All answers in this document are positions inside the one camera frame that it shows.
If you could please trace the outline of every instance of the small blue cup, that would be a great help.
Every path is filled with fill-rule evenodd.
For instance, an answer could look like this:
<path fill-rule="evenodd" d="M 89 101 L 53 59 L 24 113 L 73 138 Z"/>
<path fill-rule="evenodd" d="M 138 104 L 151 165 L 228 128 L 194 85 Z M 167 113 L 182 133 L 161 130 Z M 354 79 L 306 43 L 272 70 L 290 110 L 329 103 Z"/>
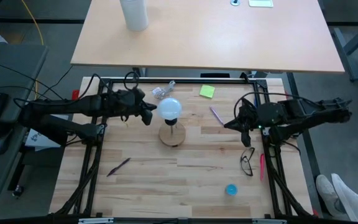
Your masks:
<path fill-rule="evenodd" d="M 237 186 L 235 184 L 229 184 L 226 186 L 226 193 L 230 196 L 235 196 L 237 194 Z"/>

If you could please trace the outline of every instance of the glasses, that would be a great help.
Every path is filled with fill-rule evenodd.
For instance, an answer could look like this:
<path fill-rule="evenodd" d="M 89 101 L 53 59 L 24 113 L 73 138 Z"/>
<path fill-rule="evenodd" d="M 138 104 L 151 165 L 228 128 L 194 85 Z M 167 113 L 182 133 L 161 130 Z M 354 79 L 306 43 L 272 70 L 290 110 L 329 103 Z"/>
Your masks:
<path fill-rule="evenodd" d="M 241 154 L 241 158 L 240 158 L 240 166 L 242 171 L 247 175 L 252 177 L 254 175 L 254 173 L 252 172 L 251 169 L 251 164 L 250 164 L 250 160 L 252 155 L 254 155 L 255 152 L 255 148 L 254 147 L 250 147 L 246 150 L 244 150 L 244 152 L 242 152 Z"/>

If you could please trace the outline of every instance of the white sneaker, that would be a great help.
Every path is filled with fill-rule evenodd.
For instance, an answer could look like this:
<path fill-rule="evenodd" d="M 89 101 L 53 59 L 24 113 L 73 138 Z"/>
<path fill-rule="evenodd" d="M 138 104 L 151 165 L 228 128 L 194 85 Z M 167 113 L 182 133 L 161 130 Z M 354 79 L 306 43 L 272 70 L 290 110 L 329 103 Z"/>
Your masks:
<path fill-rule="evenodd" d="M 352 191 L 337 174 L 331 174 L 331 178 L 349 219 L 358 222 L 358 194 Z"/>
<path fill-rule="evenodd" d="M 325 175 L 320 174 L 316 178 L 316 188 L 321 198 L 324 200 L 328 212 L 339 220 L 348 220 L 347 215 L 344 212 L 336 209 L 335 204 L 340 203 L 339 197 L 336 194 L 333 185 L 327 179 Z"/>

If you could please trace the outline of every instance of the wooden tabletop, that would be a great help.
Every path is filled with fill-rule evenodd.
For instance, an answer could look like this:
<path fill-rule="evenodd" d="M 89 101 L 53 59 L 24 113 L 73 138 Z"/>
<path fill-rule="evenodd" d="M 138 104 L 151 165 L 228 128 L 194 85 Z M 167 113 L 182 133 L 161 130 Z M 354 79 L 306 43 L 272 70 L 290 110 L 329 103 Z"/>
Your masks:
<path fill-rule="evenodd" d="M 316 0 L 150 0 L 149 26 L 126 28 L 118 0 L 93 0 L 75 65 L 343 73 Z"/>
<path fill-rule="evenodd" d="M 89 82 L 84 78 L 81 91 Z M 269 92 L 284 93 L 281 79 L 268 79 Z M 158 104 L 151 91 L 164 85 L 139 84 L 146 93 L 145 101 Z M 255 153 L 251 159 L 253 177 L 240 169 L 240 156 L 245 147 L 240 133 L 223 128 L 209 110 L 213 105 L 224 122 L 233 119 L 236 100 L 252 91 L 250 85 L 213 85 L 213 99 L 199 96 L 200 84 L 176 84 L 172 96 L 183 106 L 178 119 L 186 128 L 185 142 L 178 147 L 164 145 L 158 137 L 163 119 L 153 111 L 150 126 L 140 117 L 130 117 L 126 124 L 120 118 L 108 119 L 103 142 L 98 181 L 92 214 L 105 217 L 264 217 L 273 215 L 267 171 L 260 181 L 259 157 L 263 152 L 258 130 L 251 132 Z M 94 81 L 88 94 L 95 94 Z M 123 89 L 115 83 L 114 89 Z M 271 96 L 272 101 L 284 96 Z M 91 118 L 74 115 L 76 123 L 90 123 Z M 85 147 L 74 144 L 65 149 L 57 184 L 50 206 L 56 212 L 74 192 L 80 178 Z M 114 175 L 108 172 L 123 160 L 132 159 Z M 302 206 L 311 212 L 310 198 L 298 151 L 282 146 L 282 160 L 287 184 Z M 238 186 L 236 196 L 228 196 L 225 187 Z"/>

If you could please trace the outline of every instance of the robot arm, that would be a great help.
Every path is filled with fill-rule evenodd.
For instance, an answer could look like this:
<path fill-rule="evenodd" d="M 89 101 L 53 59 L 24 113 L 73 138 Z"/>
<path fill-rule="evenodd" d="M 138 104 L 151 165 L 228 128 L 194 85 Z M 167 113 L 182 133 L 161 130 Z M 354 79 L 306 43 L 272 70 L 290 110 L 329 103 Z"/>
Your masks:
<path fill-rule="evenodd" d="M 313 102 L 292 99 L 278 103 L 264 103 L 256 108 L 246 99 L 237 118 L 226 123 L 225 128 L 241 132 L 241 141 L 250 146 L 249 131 L 269 128 L 271 144 L 281 144 L 290 136 L 323 123 L 345 123 L 352 113 L 348 109 L 351 101 L 340 98 Z"/>
<path fill-rule="evenodd" d="M 23 107 L 19 122 L 60 145 L 67 141 L 67 133 L 75 133 L 86 142 L 95 142 L 105 124 L 77 124 L 51 114 L 81 113 L 86 116 L 118 117 L 127 120 L 130 115 L 141 116 L 145 125 L 152 119 L 157 106 L 143 101 L 145 94 L 138 88 L 85 96 L 79 100 L 35 100 Z"/>

